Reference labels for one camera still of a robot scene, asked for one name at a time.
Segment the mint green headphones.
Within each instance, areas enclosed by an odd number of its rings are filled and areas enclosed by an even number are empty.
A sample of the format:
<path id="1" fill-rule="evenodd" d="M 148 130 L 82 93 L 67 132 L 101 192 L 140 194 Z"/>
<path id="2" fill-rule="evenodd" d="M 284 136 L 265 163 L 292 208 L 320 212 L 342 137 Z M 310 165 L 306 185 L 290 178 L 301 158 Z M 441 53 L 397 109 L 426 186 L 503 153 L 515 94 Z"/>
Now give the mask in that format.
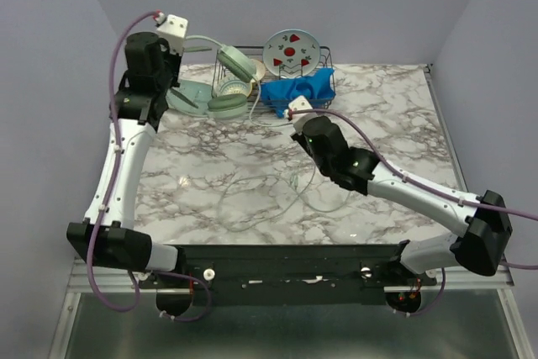
<path id="1" fill-rule="evenodd" d="M 257 63 L 241 50 L 204 35 L 189 35 L 216 47 L 213 82 L 182 79 L 166 95 L 168 107 L 199 118 L 235 119 L 247 113 L 248 99 L 259 81 Z"/>

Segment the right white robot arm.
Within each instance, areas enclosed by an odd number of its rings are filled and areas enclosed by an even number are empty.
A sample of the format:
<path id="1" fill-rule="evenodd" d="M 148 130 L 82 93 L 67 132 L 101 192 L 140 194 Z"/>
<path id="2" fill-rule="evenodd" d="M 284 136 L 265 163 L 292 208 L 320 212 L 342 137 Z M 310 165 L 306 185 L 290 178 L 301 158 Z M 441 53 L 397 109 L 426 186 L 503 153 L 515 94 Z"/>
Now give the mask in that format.
<path id="1" fill-rule="evenodd" d="M 404 285 L 429 270 L 457 266 L 485 277 L 496 273 L 512 234 L 499 194 L 459 192 L 412 176 L 383 162 L 372 149 L 348 145 L 340 127 L 323 115 L 305 114 L 293 120 L 293 127 L 293 140 L 334 184 L 398 203 L 448 230 L 427 240 L 401 242 L 386 266 L 392 282 Z"/>

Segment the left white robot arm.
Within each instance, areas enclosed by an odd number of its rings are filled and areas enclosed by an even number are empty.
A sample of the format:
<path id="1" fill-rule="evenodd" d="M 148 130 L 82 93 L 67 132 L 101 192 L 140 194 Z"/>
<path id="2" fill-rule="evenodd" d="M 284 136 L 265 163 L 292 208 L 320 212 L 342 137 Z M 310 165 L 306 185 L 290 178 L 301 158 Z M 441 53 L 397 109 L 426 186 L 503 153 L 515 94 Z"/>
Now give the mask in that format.
<path id="1" fill-rule="evenodd" d="M 147 152 L 168 109 L 166 93 L 177 84 L 182 34 L 139 32 L 127 37 L 127 70 L 113 89 L 116 114 L 98 188 L 80 223 L 66 237 L 86 264 L 132 272 L 157 271 L 169 288 L 187 275 L 178 248 L 136 231 L 135 200 Z"/>

